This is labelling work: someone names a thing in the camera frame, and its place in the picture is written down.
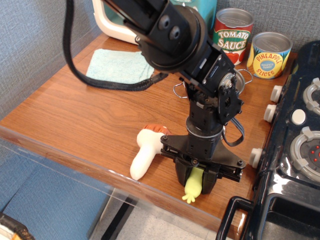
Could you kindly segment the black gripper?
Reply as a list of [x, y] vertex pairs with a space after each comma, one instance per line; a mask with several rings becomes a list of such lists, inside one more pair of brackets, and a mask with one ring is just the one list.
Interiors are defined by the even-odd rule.
[[165, 135], [161, 154], [173, 159], [178, 182], [185, 186], [193, 167], [203, 169], [203, 195], [210, 194], [218, 179], [239, 182], [246, 164], [229, 151], [221, 140], [221, 133], [209, 137]]

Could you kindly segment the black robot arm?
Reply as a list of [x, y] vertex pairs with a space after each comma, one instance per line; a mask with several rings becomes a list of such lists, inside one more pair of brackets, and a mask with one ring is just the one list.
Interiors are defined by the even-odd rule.
[[156, 70], [174, 73], [185, 83], [189, 99], [187, 135], [164, 135], [161, 153], [174, 160], [178, 181], [186, 185], [193, 168], [203, 171], [201, 193], [217, 179], [241, 179], [245, 164], [227, 150], [223, 127], [237, 121], [243, 101], [236, 89], [235, 66], [214, 44], [200, 14], [168, 0], [109, 0], [123, 23], [136, 34], [146, 61]]

